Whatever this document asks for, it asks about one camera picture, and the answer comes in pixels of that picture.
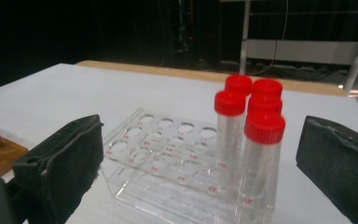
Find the red-capped clear test tube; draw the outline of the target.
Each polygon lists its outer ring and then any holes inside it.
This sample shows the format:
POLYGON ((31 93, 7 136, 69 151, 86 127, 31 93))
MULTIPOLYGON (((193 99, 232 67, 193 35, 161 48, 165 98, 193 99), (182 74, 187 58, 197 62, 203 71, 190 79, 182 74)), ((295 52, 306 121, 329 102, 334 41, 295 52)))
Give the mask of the red-capped clear test tube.
POLYGON ((217 114, 216 183, 219 193, 228 199, 235 195, 245 103, 246 97, 237 91, 219 91, 214 97, 217 114))
POLYGON ((254 82, 252 94, 282 96, 282 84, 274 79, 261 78, 254 82))
POLYGON ((226 78, 225 90, 237 91, 245 96, 249 96, 252 92, 253 81, 244 75, 231 75, 226 78))
POLYGON ((244 126, 245 146, 234 221, 270 224, 276 191, 285 120, 281 114, 251 112, 244 126))
POLYGON ((249 99, 248 112, 271 112, 276 114, 282 113, 282 100, 273 95, 253 95, 249 99))

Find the clear acrylic tube rack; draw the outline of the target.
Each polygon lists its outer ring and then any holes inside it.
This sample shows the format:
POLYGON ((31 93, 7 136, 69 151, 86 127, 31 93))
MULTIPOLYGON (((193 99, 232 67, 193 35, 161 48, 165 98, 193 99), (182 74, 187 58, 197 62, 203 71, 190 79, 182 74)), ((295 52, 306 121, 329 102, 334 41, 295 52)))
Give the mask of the clear acrylic tube rack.
POLYGON ((232 224, 238 186, 228 199, 216 183, 217 125, 137 110, 106 139, 103 173, 114 198, 176 224, 232 224))

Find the white table sheet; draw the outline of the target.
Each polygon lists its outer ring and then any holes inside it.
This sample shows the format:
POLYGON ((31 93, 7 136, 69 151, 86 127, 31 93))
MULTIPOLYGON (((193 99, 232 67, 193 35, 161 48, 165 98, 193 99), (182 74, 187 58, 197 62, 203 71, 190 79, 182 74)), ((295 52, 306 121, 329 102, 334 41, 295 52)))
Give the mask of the white table sheet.
MULTIPOLYGON (((97 114, 105 133, 136 109, 214 122, 220 82, 57 64, 0 87, 0 134, 33 148, 68 122, 97 114)), ((306 116, 330 119, 358 132, 358 103, 344 95, 282 94, 282 140, 274 224, 351 224, 297 168, 306 116)))

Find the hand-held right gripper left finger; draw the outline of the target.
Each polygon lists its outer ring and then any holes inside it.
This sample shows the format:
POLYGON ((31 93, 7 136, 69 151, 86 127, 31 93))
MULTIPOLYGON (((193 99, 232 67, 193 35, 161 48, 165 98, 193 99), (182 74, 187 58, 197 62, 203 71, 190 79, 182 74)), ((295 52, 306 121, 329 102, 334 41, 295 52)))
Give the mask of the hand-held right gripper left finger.
POLYGON ((103 161, 100 117, 76 119, 13 164, 16 218, 64 224, 90 189, 103 161))

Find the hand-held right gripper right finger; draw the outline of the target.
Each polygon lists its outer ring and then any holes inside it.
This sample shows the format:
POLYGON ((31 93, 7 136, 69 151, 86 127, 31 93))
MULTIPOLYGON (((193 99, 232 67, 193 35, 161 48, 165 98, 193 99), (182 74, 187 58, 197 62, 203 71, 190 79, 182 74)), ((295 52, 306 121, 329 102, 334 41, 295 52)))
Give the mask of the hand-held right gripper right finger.
POLYGON ((328 119, 307 116, 296 166, 353 224, 358 224, 358 133, 328 119))

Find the white metal stand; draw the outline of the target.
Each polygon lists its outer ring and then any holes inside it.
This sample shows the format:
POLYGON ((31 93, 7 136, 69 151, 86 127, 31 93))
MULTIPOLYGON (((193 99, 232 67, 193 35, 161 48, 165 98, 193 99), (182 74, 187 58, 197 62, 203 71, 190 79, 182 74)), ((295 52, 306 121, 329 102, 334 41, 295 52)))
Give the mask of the white metal stand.
POLYGON ((325 63, 348 65, 350 67, 347 79, 340 86, 346 93, 350 93, 358 76, 358 42, 351 41, 306 41, 287 40, 285 32, 289 16, 289 1, 285 0, 284 23, 282 38, 274 40, 250 39, 249 21, 252 16, 251 3, 258 0, 220 0, 221 3, 243 2, 243 24, 241 34, 240 73, 246 72, 247 57, 253 59, 271 60, 270 68, 275 61, 297 63, 325 63))

